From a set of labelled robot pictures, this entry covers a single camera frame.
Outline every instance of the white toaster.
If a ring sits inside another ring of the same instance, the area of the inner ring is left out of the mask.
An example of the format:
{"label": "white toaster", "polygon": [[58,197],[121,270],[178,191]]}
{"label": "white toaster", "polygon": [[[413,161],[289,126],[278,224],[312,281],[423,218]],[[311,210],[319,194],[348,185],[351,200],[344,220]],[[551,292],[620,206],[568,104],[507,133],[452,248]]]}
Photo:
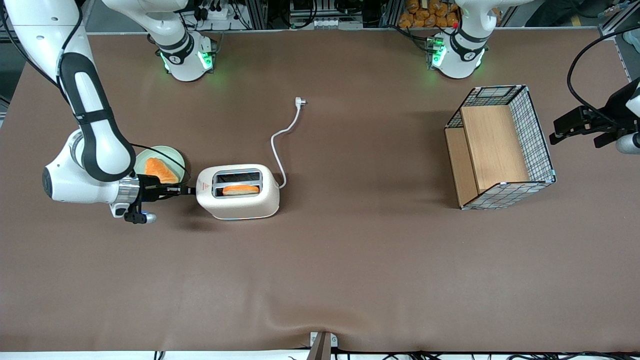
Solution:
{"label": "white toaster", "polygon": [[[223,194],[226,186],[252,185],[259,193]],[[196,182],[198,203],[220,220],[266,218],[280,207],[280,189],[268,167],[258,164],[224,165],[204,169]]]}

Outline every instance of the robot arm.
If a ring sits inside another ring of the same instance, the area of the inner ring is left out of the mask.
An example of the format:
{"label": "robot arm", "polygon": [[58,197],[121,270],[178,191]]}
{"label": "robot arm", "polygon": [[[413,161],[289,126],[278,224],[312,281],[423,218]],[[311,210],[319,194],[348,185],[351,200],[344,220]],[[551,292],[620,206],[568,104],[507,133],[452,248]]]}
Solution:
{"label": "robot arm", "polygon": [[134,151],[115,123],[84,26],[76,27],[80,14],[75,2],[42,1],[37,12],[21,0],[4,4],[27,54],[59,84],[72,108],[83,138],[75,152],[78,165],[102,182],[128,175]]}
{"label": "robot arm", "polygon": [[638,133],[638,121],[640,120],[640,85],[636,87],[631,99],[627,101],[625,107],[636,116],[635,133],[623,135],[616,140],[616,149],[623,154],[640,155],[640,133]]}
{"label": "robot arm", "polygon": [[211,39],[196,31],[187,31],[180,16],[188,0],[102,0],[149,32],[160,48],[169,73],[180,81],[194,81],[213,71],[215,49]]}
{"label": "robot arm", "polygon": [[43,171],[42,184],[50,198],[104,202],[114,217],[147,224],[156,217],[141,211],[142,202],[191,191],[178,184],[161,185],[155,176],[133,174],[135,153],[115,123],[74,0],[43,0],[37,12],[23,0],[0,0],[0,9],[2,5],[29,59],[60,87],[79,126]]}
{"label": "robot arm", "polygon": [[480,66],[484,45],[497,23],[492,9],[516,6],[533,0],[456,0],[462,16],[460,25],[452,33],[442,32],[436,37],[443,45],[431,64],[446,76],[462,79]]}

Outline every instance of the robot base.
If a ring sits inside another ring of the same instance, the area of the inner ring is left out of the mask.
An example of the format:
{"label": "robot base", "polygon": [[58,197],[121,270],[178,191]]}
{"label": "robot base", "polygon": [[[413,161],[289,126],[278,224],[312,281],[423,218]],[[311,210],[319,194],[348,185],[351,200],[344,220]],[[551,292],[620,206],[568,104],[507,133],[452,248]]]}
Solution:
{"label": "robot base", "polygon": [[453,79],[463,79],[473,74],[474,70],[480,66],[480,62],[484,55],[484,50],[478,55],[468,53],[465,57],[471,60],[463,60],[463,58],[453,51],[451,47],[451,37],[446,33],[437,34],[429,41],[428,47],[434,50],[433,54],[427,54],[427,65],[429,69],[438,69],[442,74]]}
{"label": "robot base", "polygon": [[213,73],[216,61],[218,43],[196,31],[190,31],[189,34],[195,44],[191,54],[187,55],[181,64],[174,64],[171,59],[166,59],[161,54],[167,73],[180,81],[195,81],[206,73]]}

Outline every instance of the plate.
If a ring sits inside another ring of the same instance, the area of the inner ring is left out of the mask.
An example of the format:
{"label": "plate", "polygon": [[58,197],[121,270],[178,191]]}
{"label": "plate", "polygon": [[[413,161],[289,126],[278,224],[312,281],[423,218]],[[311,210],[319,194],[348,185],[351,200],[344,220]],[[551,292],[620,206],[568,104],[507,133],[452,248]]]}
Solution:
{"label": "plate", "polygon": [[145,173],[145,164],[147,163],[147,159],[158,158],[162,160],[164,164],[169,168],[169,170],[171,170],[178,177],[178,182],[182,181],[182,179],[184,178],[184,169],[179,167],[178,164],[169,159],[174,159],[180,165],[184,166],[184,158],[178,152],[178,150],[174,149],[173,147],[163,145],[153,146],[151,148],[162,152],[166,156],[158,154],[155,151],[145,149],[136,156],[136,164],[133,166],[133,170],[136,172],[136,174]]}

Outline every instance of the white power cord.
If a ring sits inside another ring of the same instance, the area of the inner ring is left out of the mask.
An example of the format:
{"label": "white power cord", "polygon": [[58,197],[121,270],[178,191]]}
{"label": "white power cord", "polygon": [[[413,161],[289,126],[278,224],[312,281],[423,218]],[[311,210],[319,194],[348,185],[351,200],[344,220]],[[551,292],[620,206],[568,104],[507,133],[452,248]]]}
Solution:
{"label": "white power cord", "polygon": [[278,151],[276,150],[276,145],[273,143],[273,140],[276,138],[276,136],[280,134],[284,134],[293,128],[293,126],[298,121],[298,117],[300,116],[300,110],[306,104],[307,104],[306,100],[302,99],[301,97],[297,97],[296,98],[296,109],[297,109],[296,117],[293,118],[291,125],[289,125],[288,128],[284,130],[280,130],[277,133],[271,135],[271,150],[273,150],[273,156],[276,157],[276,161],[278,162],[278,166],[280,167],[280,173],[282,174],[282,185],[278,186],[279,189],[282,189],[287,184],[287,174],[285,174],[284,168],[282,168],[282,163],[280,162],[280,157],[278,156]]}

